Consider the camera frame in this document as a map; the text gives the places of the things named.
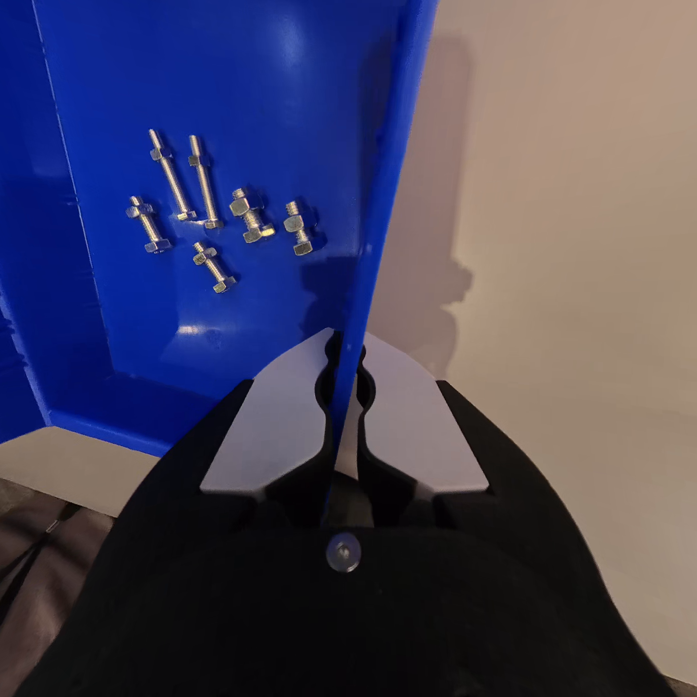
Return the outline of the short thin steel bolt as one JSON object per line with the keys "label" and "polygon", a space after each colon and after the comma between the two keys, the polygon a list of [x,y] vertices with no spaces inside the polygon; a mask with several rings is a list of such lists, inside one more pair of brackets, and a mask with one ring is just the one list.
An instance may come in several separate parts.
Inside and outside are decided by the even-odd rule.
{"label": "short thin steel bolt", "polygon": [[[209,246],[204,241],[198,241],[193,245],[193,249],[195,250],[195,255],[202,248],[214,248],[214,247]],[[214,257],[207,264],[201,265],[200,267],[205,267],[208,270],[208,272],[210,273],[210,275],[212,276],[213,280],[215,281],[215,283],[213,285],[213,290],[216,294],[222,294],[222,293],[228,292],[238,282],[237,279],[232,274],[227,272],[226,267],[222,264],[222,262],[220,260],[218,250],[217,250],[216,257]]]}
{"label": "short thin steel bolt", "polygon": [[[130,206],[135,205],[136,203],[147,203],[142,197],[140,196],[131,196],[130,199]],[[137,218],[135,220],[138,220],[140,224],[142,225],[144,232],[148,238],[148,242],[144,245],[144,249],[146,250],[147,253],[149,254],[161,254],[163,252],[167,252],[170,249],[173,248],[173,245],[171,244],[170,240],[164,236],[160,228],[158,227],[157,223],[157,214],[156,210],[154,208],[154,215],[146,218]]]}

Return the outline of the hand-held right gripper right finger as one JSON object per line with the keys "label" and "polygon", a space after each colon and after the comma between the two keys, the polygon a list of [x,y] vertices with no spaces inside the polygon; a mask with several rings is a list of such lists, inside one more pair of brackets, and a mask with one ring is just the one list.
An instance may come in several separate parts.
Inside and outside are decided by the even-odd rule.
{"label": "hand-held right gripper right finger", "polygon": [[369,333],[364,347],[375,385],[364,413],[368,452],[413,480],[418,498],[485,492],[489,482],[431,373]]}

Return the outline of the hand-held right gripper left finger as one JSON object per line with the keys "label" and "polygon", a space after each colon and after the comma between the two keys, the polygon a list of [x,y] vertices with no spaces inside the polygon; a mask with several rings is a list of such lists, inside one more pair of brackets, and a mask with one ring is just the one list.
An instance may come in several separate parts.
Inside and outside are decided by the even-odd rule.
{"label": "hand-held right gripper left finger", "polygon": [[202,493],[264,498],[270,485],[318,455],[327,414],[317,384],[334,336],[327,327],[256,375],[201,481]]}

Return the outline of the thick short steel bolt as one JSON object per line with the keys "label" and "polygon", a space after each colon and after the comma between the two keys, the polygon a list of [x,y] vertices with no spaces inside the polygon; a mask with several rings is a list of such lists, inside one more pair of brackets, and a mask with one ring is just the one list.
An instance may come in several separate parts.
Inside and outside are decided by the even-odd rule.
{"label": "thick short steel bolt", "polygon": [[254,217],[252,217],[252,215],[246,218],[235,217],[236,219],[241,220],[245,224],[245,232],[243,234],[245,242],[247,244],[251,244],[259,240],[268,239],[274,236],[276,232],[275,228],[272,223],[266,220],[263,214],[265,207],[263,197],[257,192],[257,190],[250,189],[248,187],[239,187],[231,193],[232,200],[235,197],[240,197],[242,195],[255,195],[261,203],[261,209],[253,212],[256,213]]}
{"label": "thick short steel bolt", "polygon": [[286,204],[286,217],[285,219],[295,213],[304,213],[307,215],[308,228],[305,233],[293,234],[295,237],[295,244],[293,245],[293,251],[296,256],[301,257],[313,252],[313,245],[311,241],[311,232],[317,226],[317,216],[314,210],[307,204],[302,203],[299,200],[293,200]]}

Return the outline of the long thin steel bolt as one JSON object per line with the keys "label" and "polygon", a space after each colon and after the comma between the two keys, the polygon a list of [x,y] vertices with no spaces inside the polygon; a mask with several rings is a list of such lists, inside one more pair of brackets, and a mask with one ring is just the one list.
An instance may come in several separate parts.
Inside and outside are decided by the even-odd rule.
{"label": "long thin steel bolt", "polygon": [[201,196],[204,202],[205,210],[205,220],[202,222],[203,226],[208,230],[222,229],[224,227],[224,222],[220,219],[217,205],[215,202],[215,196],[213,193],[213,188],[211,185],[210,178],[210,168],[211,162],[207,151],[205,150],[202,140],[197,135],[189,135],[189,145],[191,148],[191,154],[203,154],[205,155],[207,166],[201,168],[194,168],[196,170],[196,176],[199,182],[199,187],[201,190]]}
{"label": "long thin steel bolt", "polygon": [[[166,141],[157,130],[152,128],[149,129],[148,135],[152,143],[152,149],[156,146],[166,146],[170,150]],[[197,213],[190,206],[186,192],[180,182],[179,174],[175,165],[174,156],[172,152],[171,158],[169,160],[163,160],[157,163],[160,165],[164,177],[167,180],[167,183],[173,195],[176,204],[176,218],[179,221],[183,222],[191,222],[197,220]]]}

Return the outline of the blue plastic bin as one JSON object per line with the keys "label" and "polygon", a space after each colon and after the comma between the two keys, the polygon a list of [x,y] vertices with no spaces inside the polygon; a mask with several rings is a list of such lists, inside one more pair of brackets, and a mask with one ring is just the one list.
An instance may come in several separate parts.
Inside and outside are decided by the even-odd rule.
{"label": "blue plastic bin", "polygon": [[[244,379],[327,327],[341,424],[436,1],[1,2],[1,478],[118,515]],[[179,221],[149,129],[197,220]],[[211,162],[208,230],[189,135]],[[247,244],[231,193],[275,235]],[[173,248],[126,215],[140,196]],[[317,216],[298,257],[286,204]],[[193,245],[237,284],[216,294]]]}

